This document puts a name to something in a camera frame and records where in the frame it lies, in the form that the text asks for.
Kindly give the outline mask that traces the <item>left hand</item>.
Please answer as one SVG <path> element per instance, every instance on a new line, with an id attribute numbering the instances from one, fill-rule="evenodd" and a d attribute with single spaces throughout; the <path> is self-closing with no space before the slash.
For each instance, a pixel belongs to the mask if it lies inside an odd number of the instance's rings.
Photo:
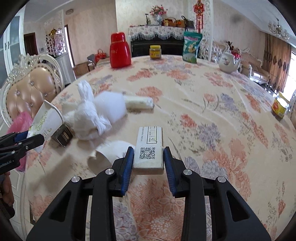
<path id="1" fill-rule="evenodd" d="M 8 206 L 13 206 L 14 195 L 11 186 L 10 174 L 10 172 L 6 172 L 1 175 L 1 196 Z"/>

